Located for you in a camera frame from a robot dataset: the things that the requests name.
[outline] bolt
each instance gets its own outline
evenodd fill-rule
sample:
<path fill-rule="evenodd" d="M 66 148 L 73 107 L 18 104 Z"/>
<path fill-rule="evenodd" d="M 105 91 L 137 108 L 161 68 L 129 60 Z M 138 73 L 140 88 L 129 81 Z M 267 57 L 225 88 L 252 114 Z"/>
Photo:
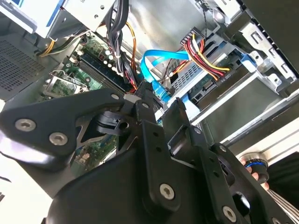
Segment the bolt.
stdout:
<path fill-rule="evenodd" d="M 167 183 L 162 183 L 160 185 L 160 193 L 167 200 L 172 200 L 174 198 L 174 190 Z"/>
<path fill-rule="evenodd" d="M 225 148 L 225 147 L 220 146 L 220 149 L 221 149 L 223 152 L 226 152 L 226 148 Z"/>
<path fill-rule="evenodd" d="M 237 221 L 237 216 L 235 216 L 234 211 L 230 207 L 223 206 L 222 211 L 225 217 L 229 219 L 229 221 L 231 221 L 232 223 L 235 223 Z"/>
<path fill-rule="evenodd" d="M 54 132 L 49 136 L 50 142 L 55 146 L 63 146 L 67 143 L 67 136 L 60 132 Z"/>
<path fill-rule="evenodd" d="M 274 224 L 281 224 L 280 221 L 278 221 L 277 218 L 272 218 L 272 221 L 273 221 Z"/>
<path fill-rule="evenodd" d="M 30 119 L 19 119 L 14 125 L 16 129 L 23 132 L 31 132 L 36 128 L 35 122 Z"/>
<path fill-rule="evenodd" d="M 142 105 L 145 107 L 145 108 L 149 108 L 149 106 L 145 103 L 142 103 Z"/>
<path fill-rule="evenodd" d="M 119 99 L 119 96 L 115 95 L 115 94 L 111 94 L 112 98 L 114 99 Z"/>
<path fill-rule="evenodd" d="M 194 130 L 195 130 L 195 132 L 196 132 L 196 133 L 198 133 L 198 134 L 200 134 L 200 133 L 201 133 L 201 131 L 200 131 L 200 129 L 199 129 L 199 128 L 194 128 Z"/>

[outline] wire bundle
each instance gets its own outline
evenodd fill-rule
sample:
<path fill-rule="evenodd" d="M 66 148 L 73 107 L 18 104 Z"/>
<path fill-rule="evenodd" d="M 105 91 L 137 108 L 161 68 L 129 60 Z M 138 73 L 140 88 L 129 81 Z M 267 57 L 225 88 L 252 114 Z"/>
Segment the wire bundle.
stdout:
<path fill-rule="evenodd" d="M 132 59 L 131 59 L 131 67 L 136 72 L 137 68 L 136 68 L 136 63 L 135 63 L 135 53 L 136 53 L 137 43 L 136 43 L 135 32 L 134 32 L 132 26 L 128 22 L 126 22 L 126 25 L 129 28 L 132 38 L 133 38 L 133 52 L 132 52 Z"/>
<path fill-rule="evenodd" d="M 189 39 L 184 45 L 191 60 L 194 61 L 202 70 L 211 75 L 216 81 L 218 81 L 222 76 L 225 75 L 227 71 L 229 71 L 229 68 L 220 68 L 209 63 L 209 61 L 203 55 L 204 46 L 205 41 L 202 39 L 200 41 L 200 48 L 198 47 L 195 40 L 195 34 L 192 36 L 192 41 Z"/>
<path fill-rule="evenodd" d="M 135 52 L 131 60 L 131 65 L 126 57 L 126 54 L 121 51 L 122 43 L 122 31 L 121 29 L 127 25 L 132 33 L 132 36 L 135 36 L 132 27 L 127 24 L 128 12 L 129 12 L 129 0 L 119 0 L 116 16 L 112 19 L 114 7 L 112 7 L 105 17 L 105 24 L 107 28 L 107 42 L 109 47 L 113 51 L 116 58 L 116 68 L 117 71 L 126 77 L 129 82 L 132 84 L 133 88 L 136 90 L 139 85 L 139 80 L 136 75 L 135 68 Z"/>
<path fill-rule="evenodd" d="M 68 49 L 74 42 L 76 42 L 78 40 L 78 38 L 80 38 L 81 36 L 83 36 L 84 34 L 86 34 L 88 32 L 89 32 L 89 30 L 85 30 L 78 35 L 72 35 L 66 42 L 64 42 L 64 44 L 62 44 L 61 46 L 54 48 L 54 49 L 53 49 L 53 47 L 54 47 L 55 41 L 51 41 L 48 48 L 46 50 L 43 50 L 42 52 L 38 53 L 37 56 L 45 57 L 48 55 L 61 53 L 61 52 L 65 51 L 66 49 Z"/>

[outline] red wire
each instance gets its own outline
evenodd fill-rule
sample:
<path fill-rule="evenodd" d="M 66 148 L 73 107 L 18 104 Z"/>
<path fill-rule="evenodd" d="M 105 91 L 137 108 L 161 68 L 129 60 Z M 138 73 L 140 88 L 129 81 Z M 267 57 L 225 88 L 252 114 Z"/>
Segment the red wire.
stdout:
<path fill-rule="evenodd" d="M 219 71 L 217 71 L 217 70 L 215 70 L 215 69 L 213 69 L 213 68 L 207 66 L 207 65 L 204 63 L 204 61 L 199 57 L 199 55 L 196 54 L 196 53 L 193 51 L 193 49 L 192 49 L 192 47 L 191 47 L 191 41 L 190 41 L 190 39 L 188 40 L 188 47 L 189 47 L 189 50 L 191 51 L 192 55 L 193 55 L 197 60 L 199 60 L 199 62 L 200 62 L 201 64 L 205 65 L 205 67 L 206 67 L 208 70 L 211 70 L 212 72 L 214 72 L 214 73 L 216 73 L 216 74 L 219 74 L 220 76 L 224 76 L 223 73 L 221 73 L 221 72 L 219 72 Z"/>

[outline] black wire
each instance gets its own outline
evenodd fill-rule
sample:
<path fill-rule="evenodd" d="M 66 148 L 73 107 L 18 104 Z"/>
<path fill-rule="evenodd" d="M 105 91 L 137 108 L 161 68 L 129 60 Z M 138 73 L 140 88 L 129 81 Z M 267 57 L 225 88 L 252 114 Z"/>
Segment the black wire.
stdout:
<path fill-rule="evenodd" d="M 203 2 L 203 0 L 199 0 L 200 1 L 200 4 L 201 4 L 201 8 L 202 8 L 202 12 L 203 12 L 203 15 L 204 15 L 204 20 L 205 20 L 205 41 L 206 41 L 206 38 L 207 38 L 207 21 L 206 21 L 206 5 L 205 3 Z"/>

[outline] metal hole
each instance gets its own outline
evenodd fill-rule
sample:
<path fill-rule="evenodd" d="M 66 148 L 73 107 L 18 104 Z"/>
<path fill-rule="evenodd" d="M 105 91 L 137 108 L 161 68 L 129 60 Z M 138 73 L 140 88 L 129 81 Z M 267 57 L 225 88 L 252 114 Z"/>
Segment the metal hole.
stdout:
<path fill-rule="evenodd" d="M 146 103 L 142 103 L 142 105 L 143 105 L 145 108 L 149 108 L 149 106 L 148 106 Z"/>
<path fill-rule="evenodd" d="M 237 221 L 237 216 L 230 207 L 223 206 L 222 211 L 225 217 L 229 219 L 229 221 L 231 221 L 232 223 L 235 223 Z"/>
<path fill-rule="evenodd" d="M 216 177 L 219 177 L 219 174 L 216 171 L 213 171 L 213 173 Z"/>
<path fill-rule="evenodd" d="M 114 99 L 119 99 L 119 96 L 117 96 L 116 94 L 111 94 L 111 97 Z"/>
<path fill-rule="evenodd" d="M 127 122 L 122 122 L 119 126 L 119 129 L 124 130 L 129 127 L 129 124 Z"/>
<path fill-rule="evenodd" d="M 274 224 L 281 224 L 277 218 L 272 218 L 272 221 Z"/>
<path fill-rule="evenodd" d="M 226 148 L 225 148 L 225 147 L 220 146 L 220 149 L 221 149 L 223 152 L 226 152 Z"/>

